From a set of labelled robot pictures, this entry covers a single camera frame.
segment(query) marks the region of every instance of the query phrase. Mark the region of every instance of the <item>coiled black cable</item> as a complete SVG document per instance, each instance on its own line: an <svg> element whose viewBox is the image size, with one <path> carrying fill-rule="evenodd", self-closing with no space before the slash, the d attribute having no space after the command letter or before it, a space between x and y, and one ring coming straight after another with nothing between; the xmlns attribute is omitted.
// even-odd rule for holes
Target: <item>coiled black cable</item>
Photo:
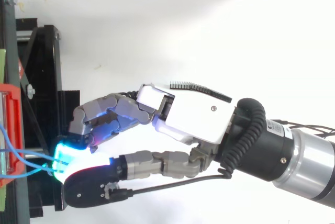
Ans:
<svg viewBox="0 0 335 224"><path fill-rule="evenodd" d="M223 169L219 169L218 171L230 178L236 166L241 162L242 157L260 137L264 126L266 125L264 107L257 100L243 98L239 100L237 107L249 113L251 122L241 138L237 140L236 144L228 151L224 160L220 164Z"/></svg>
<svg viewBox="0 0 335 224"><path fill-rule="evenodd" d="M136 99L137 99L138 91L133 91L133 92L120 92L119 94L121 94L121 95L123 95L123 96L126 96L126 97L129 97L129 98L131 98L131 99L136 100Z"/></svg>

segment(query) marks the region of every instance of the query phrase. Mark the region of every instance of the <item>blue light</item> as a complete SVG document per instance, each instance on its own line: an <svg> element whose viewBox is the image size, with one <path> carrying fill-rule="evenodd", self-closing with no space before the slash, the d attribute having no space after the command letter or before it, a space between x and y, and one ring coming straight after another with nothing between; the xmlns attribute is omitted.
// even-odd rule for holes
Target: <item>blue light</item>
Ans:
<svg viewBox="0 0 335 224"><path fill-rule="evenodd" d="M55 159L68 163L68 165L60 164L56 161L52 163L53 169L64 171L63 173L54 172L55 178L62 183L64 183L71 174L82 169L110 164L109 157L104 153L98 152L92 154L89 148L78 150L63 143L59 143L56 146L54 157Z"/></svg>

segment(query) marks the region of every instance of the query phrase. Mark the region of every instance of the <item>label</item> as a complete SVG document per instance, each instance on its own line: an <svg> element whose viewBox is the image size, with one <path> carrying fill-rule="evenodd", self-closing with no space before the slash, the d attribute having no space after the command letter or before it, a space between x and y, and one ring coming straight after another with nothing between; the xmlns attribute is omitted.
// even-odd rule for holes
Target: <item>label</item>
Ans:
<svg viewBox="0 0 335 224"><path fill-rule="evenodd" d="M283 137L284 136L284 128L283 125L275 122L275 121L271 121L271 120L266 120L266 129L268 132L271 132L273 134L276 134L278 136Z"/></svg>
<svg viewBox="0 0 335 224"><path fill-rule="evenodd" d="M291 129L288 126L283 126L283 127L284 127L285 137L288 139L293 139Z"/></svg>
<svg viewBox="0 0 335 224"><path fill-rule="evenodd" d="M19 60L19 76L20 76L20 80L24 74L25 70L23 69L23 66L21 64L21 61Z"/></svg>

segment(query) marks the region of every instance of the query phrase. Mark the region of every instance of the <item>black cable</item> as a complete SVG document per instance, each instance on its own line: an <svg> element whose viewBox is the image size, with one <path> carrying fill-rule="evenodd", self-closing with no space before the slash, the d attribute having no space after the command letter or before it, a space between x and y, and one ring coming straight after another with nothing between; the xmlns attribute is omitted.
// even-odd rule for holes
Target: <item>black cable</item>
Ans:
<svg viewBox="0 0 335 224"><path fill-rule="evenodd" d="M250 115L251 120L243 135L228 151L220 164L224 169L219 169L218 171L229 178L231 178L236 166L241 162L242 157L260 137L263 128L266 125L264 107L257 100L243 98L239 100L237 107L245 110Z"/></svg>
<svg viewBox="0 0 335 224"><path fill-rule="evenodd" d="M326 133L320 133L320 134L315 134L315 136L319 136L321 138L326 138L326 137L331 137L331 136L335 136L335 132L326 132Z"/></svg>
<svg viewBox="0 0 335 224"><path fill-rule="evenodd" d="M132 91L132 92L119 92L120 95L129 97L131 99L136 100L138 91Z"/></svg>
<svg viewBox="0 0 335 224"><path fill-rule="evenodd" d="M288 122L288 121L284 121L284 120L280 120L280 119L272 119L272 121L278 122L279 124L282 124L282 125L293 125L294 128L307 128L307 129L311 129L311 130L314 130L314 131L319 131L319 132L328 134L328 132L326 132L326 131L322 131L320 129L317 129L317 128L314 128L314 127L311 127L311 126L308 126L308 125L302 125L302 124Z"/></svg>
<svg viewBox="0 0 335 224"><path fill-rule="evenodd" d="M322 129L326 129L326 130L330 130L330 131L335 131L334 128L331 127L327 127L327 126L318 126L318 125L306 125L306 126L310 126L313 128L322 128ZM292 126L290 127L291 129L295 129L295 128L301 128L302 126Z"/></svg>
<svg viewBox="0 0 335 224"><path fill-rule="evenodd" d="M200 182L200 181L215 180L215 179L218 179L218 178L229 179L225 175L203 176L203 177L198 177L198 178L191 178L190 180L186 180L186 181L180 181L180 182L165 184L165 185L161 185L161 186L152 186L152 187L147 187L147 188L143 188L143 189L138 189L138 190L132 191L132 193L134 195L135 194L143 194L143 193L158 191L158 190L162 190L162 189L172 188L172 187L176 187L176 186L183 186L183 185L187 185L187 184L191 184L191 183L195 183L195 182Z"/></svg>

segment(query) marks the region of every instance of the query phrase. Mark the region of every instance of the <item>cable connector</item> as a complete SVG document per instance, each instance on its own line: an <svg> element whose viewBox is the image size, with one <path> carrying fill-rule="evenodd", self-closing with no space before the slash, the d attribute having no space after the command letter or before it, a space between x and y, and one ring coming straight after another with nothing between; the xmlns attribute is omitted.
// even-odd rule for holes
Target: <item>cable connector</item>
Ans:
<svg viewBox="0 0 335 224"><path fill-rule="evenodd" d="M121 188L109 190L109 202L111 203L122 201L132 196L134 196L132 189Z"/></svg>

